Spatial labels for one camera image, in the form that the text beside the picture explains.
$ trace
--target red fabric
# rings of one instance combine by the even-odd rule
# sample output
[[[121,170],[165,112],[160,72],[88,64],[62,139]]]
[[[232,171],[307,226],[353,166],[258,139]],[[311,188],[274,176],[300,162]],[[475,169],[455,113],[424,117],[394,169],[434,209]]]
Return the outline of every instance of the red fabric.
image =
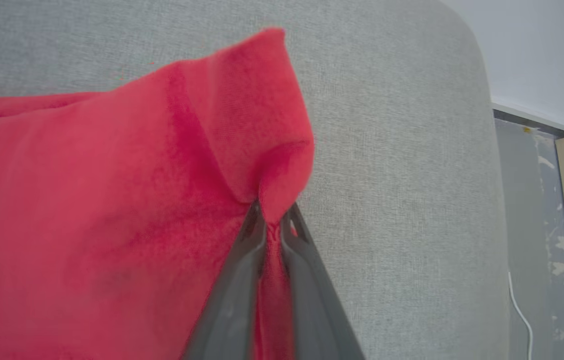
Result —
[[[109,92],[0,98],[0,359],[177,358],[258,197],[254,351],[292,358],[278,224],[313,151],[281,29]]]

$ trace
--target gray fabric surface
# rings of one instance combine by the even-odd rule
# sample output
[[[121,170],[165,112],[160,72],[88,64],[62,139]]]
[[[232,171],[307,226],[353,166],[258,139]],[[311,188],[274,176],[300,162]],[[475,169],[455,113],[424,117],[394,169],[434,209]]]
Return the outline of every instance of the gray fabric surface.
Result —
[[[366,356],[507,358],[487,79],[440,3],[0,0],[0,96],[105,91],[269,25],[316,138],[300,208]]]

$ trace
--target white cable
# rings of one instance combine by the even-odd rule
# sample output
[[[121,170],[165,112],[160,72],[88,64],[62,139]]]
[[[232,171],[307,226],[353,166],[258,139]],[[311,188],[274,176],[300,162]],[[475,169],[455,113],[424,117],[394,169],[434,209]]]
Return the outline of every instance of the white cable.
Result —
[[[531,324],[528,323],[526,317],[522,314],[522,310],[520,307],[517,306],[517,301],[515,301],[515,294],[513,294],[513,280],[511,279],[511,272],[508,271],[508,289],[510,290],[511,300],[513,301],[513,306],[515,306],[515,310],[520,315],[524,324],[526,324],[526,328],[528,328],[528,360],[533,360],[533,328],[531,328]]]

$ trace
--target red towel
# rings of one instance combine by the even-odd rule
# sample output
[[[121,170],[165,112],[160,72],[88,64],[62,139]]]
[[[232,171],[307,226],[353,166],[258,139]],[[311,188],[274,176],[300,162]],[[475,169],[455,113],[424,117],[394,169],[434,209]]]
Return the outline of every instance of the red towel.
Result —
[[[178,358],[255,198],[256,358],[293,358],[278,224],[313,151],[281,29],[109,92],[0,98],[0,359]]]

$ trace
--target gray floor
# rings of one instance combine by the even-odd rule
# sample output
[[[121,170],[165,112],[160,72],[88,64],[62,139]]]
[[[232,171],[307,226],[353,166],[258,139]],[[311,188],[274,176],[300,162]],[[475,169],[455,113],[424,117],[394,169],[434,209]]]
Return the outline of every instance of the gray floor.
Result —
[[[495,121],[513,291],[533,328],[533,358],[564,360],[564,207],[555,136]],[[510,324],[510,360],[525,360],[528,331],[512,305]]]

